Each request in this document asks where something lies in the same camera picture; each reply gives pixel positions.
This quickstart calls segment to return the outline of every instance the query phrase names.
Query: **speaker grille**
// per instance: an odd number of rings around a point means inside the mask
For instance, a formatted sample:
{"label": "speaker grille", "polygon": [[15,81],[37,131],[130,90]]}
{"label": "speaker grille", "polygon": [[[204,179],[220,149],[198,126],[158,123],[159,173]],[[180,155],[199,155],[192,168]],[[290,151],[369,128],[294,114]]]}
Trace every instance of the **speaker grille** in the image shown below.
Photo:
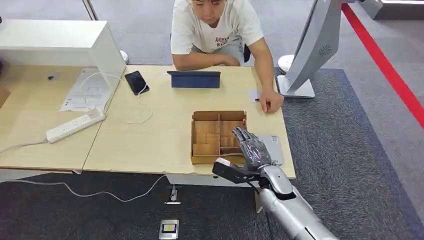
{"label": "speaker grille", "polygon": [[327,54],[331,53],[331,51],[332,51],[331,46],[330,46],[330,45],[325,45],[325,46],[322,46],[322,47],[318,50],[318,54],[319,54],[320,56],[325,56],[325,55],[327,55]]}

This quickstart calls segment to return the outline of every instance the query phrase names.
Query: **cardboard compartment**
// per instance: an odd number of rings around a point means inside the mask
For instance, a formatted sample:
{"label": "cardboard compartment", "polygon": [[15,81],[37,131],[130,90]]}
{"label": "cardboard compartment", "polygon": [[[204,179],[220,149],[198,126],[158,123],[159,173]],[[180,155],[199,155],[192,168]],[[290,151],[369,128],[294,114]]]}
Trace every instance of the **cardboard compartment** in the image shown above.
{"label": "cardboard compartment", "polygon": [[246,129],[244,111],[196,111],[191,121],[191,163],[214,164],[219,157],[233,164],[243,164],[245,159],[234,128]]}
{"label": "cardboard compartment", "polygon": [[6,99],[8,99],[9,97],[9,94],[9,91],[0,86],[0,109],[2,108],[3,104],[5,104]]}

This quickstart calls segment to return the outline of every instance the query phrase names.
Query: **dark carpet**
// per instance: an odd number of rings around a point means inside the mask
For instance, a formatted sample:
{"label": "dark carpet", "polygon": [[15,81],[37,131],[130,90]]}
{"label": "dark carpet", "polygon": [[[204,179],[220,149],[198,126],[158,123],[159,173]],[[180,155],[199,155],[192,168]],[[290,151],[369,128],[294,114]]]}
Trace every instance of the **dark carpet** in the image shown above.
{"label": "dark carpet", "polygon": [[[342,70],[323,69],[316,98],[286,99],[284,119],[297,179],[293,182],[340,239],[418,240],[424,229]],[[158,175],[83,172],[33,181],[67,182],[77,193],[109,191],[129,199]],[[129,203],[108,195],[80,198],[64,186],[1,183],[0,239],[158,239],[161,219],[180,220],[183,240],[269,239],[249,188],[182,186],[182,205],[164,205],[166,179]],[[271,221],[275,239],[286,239]]]}

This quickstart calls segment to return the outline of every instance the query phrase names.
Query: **robotic arm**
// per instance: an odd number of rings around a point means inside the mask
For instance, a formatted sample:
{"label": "robotic arm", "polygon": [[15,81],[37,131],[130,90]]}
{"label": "robotic arm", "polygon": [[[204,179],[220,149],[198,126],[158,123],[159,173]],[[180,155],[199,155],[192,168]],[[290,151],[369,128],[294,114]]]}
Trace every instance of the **robotic arm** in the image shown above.
{"label": "robotic arm", "polygon": [[236,184],[258,181],[262,207],[284,228],[289,239],[338,240],[322,224],[280,166],[271,165],[265,144],[243,128],[237,127],[232,132],[238,138],[246,163],[238,167],[218,158],[212,172]]}

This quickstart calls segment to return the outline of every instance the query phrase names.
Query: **smartphone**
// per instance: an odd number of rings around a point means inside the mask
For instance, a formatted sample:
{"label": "smartphone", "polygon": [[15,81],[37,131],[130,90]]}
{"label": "smartphone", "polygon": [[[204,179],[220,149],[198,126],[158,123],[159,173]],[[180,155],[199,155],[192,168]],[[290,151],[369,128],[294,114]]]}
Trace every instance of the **smartphone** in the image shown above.
{"label": "smartphone", "polygon": [[142,77],[139,71],[131,72],[125,75],[125,79],[128,82],[134,95],[142,94],[150,90],[146,81]]}

